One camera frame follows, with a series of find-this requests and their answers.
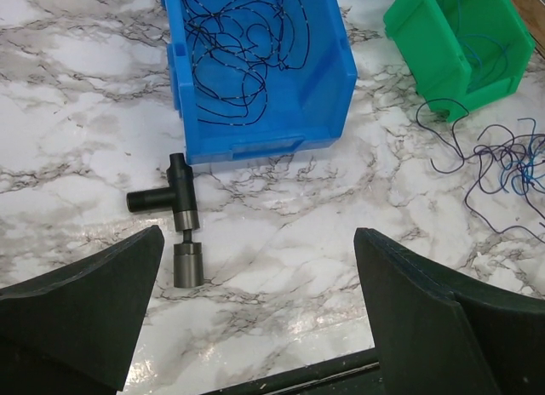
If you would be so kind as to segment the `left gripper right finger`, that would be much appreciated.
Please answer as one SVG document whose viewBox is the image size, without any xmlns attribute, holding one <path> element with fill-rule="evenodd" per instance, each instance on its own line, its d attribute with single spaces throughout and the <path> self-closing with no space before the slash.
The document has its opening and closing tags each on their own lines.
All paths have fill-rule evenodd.
<svg viewBox="0 0 545 395">
<path fill-rule="evenodd" d="M 388 394 L 542 394 L 544 302 L 429 260 L 375 229 L 354 249 Z"/>
</svg>

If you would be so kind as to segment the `green bin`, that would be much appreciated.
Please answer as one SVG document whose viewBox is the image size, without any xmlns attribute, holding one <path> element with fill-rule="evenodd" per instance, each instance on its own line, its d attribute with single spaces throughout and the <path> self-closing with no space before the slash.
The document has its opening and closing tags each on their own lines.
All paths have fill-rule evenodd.
<svg viewBox="0 0 545 395">
<path fill-rule="evenodd" d="M 395 0 L 385 32 L 451 123 L 513 94 L 535 49 L 511 0 Z"/>
</svg>

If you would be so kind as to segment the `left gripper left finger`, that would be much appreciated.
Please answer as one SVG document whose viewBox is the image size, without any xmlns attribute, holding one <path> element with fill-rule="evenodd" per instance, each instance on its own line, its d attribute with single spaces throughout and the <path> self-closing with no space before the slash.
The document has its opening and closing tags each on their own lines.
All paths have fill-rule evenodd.
<svg viewBox="0 0 545 395">
<path fill-rule="evenodd" d="M 150 226 L 1 290 L 3 394 L 116 394 L 127 380 L 164 236 Z"/>
</svg>

